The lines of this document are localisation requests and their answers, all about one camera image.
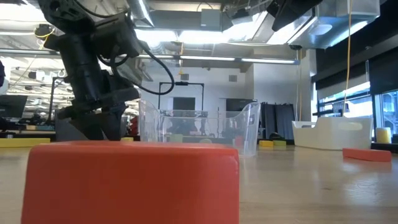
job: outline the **red object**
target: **red object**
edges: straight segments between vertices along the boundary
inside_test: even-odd
[[[34,147],[22,224],[238,224],[238,152],[217,144]]]
[[[243,146],[243,136],[236,136],[235,137],[235,146]]]
[[[374,162],[391,162],[391,152],[373,149],[343,149],[343,157]]]

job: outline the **orange flat piece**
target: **orange flat piece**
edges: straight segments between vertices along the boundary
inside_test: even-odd
[[[390,162],[391,152],[373,149],[343,149],[343,157],[361,159],[364,161]]]
[[[42,144],[29,155],[21,223],[238,224],[238,152],[218,144]]]

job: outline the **monitor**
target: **monitor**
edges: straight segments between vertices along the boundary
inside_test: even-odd
[[[24,113],[27,96],[0,95],[0,117],[21,118]]]

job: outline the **white bin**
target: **white bin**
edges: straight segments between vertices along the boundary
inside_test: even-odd
[[[371,118],[318,118],[316,123],[293,121],[294,143],[315,149],[369,149],[372,126]]]
[[[240,156],[254,156],[257,149],[260,104],[250,103],[242,112],[158,110],[139,102],[141,141],[200,142],[232,146]]]

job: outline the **clear plastic bin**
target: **clear plastic bin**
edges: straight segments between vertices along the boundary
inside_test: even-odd
[[[141,141],[218,143],[236,148],[240,156],[254,156],[259,114],[259,103],[248,104],[242,112],[221,112],[158,110],[141,100]]]

